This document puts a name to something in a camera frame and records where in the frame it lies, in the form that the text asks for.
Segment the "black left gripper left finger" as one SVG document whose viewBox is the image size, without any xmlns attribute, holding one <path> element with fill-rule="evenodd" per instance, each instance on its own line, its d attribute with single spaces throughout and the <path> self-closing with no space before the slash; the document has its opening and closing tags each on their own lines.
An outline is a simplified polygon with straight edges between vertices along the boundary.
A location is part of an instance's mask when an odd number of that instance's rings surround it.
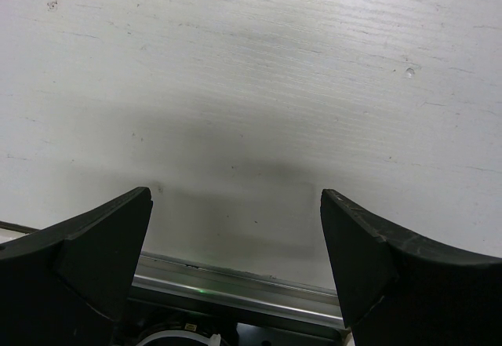
<svg viewBox="0 0 502 346">
<path fill-rule="evenodd" d="M 3 345 L 108 345 L 152 211 L 134 188 L 89 212 L 1 245 Z"/>
</svg>

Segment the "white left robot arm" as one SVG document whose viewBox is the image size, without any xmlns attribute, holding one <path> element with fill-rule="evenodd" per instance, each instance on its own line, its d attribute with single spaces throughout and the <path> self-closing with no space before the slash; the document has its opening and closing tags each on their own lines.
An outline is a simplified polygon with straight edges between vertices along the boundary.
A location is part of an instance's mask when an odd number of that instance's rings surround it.
<svg viewBox="0 0 502 346">
<path fill-rule="evenodd" d="M 336 289 L 141 252 L 138 187 L 37 230 L 1 225 L 4 345 L 498 345 L 501 260 L 436 242 L 325 189 Z"/>
</svg>

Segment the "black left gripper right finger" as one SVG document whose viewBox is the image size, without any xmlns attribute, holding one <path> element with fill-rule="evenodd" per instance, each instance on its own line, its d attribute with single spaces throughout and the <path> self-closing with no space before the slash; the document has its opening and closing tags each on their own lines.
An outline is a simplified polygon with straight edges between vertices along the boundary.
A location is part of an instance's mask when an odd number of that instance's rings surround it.
<svg viewBox="0 0 502 346">
<path fill-rule="evenodd" d="M 320 215 L 357 345 L 500 344 L 500 258 L 424 237 L 332 189 Z"/>
</svg>

